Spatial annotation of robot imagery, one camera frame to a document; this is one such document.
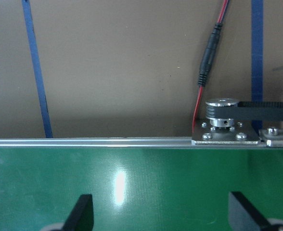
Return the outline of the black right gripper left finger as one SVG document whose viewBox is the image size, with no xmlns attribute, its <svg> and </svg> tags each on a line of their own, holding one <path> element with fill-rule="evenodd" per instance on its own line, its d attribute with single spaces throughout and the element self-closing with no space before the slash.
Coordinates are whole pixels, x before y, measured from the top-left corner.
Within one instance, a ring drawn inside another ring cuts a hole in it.
<svg viewBox="0 0 283 231">
<path fill-rule="evenodd" d="M 63 231 L 91 231 L 94 227 L 93 200 L 91 194 L 82 194 L 66 219 Z"/>
</svg>

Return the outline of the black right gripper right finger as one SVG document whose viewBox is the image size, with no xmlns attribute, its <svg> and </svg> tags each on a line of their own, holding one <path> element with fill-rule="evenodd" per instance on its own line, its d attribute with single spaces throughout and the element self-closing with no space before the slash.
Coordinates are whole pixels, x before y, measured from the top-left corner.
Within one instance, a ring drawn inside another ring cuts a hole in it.
<svg viewBox="0 0 283 231">
<path fill-rule="evenodd" d="M 272 225 L 241 193 L 229 192 L 228 222 L 232 231 L 271 231 Z"/>
</svg>

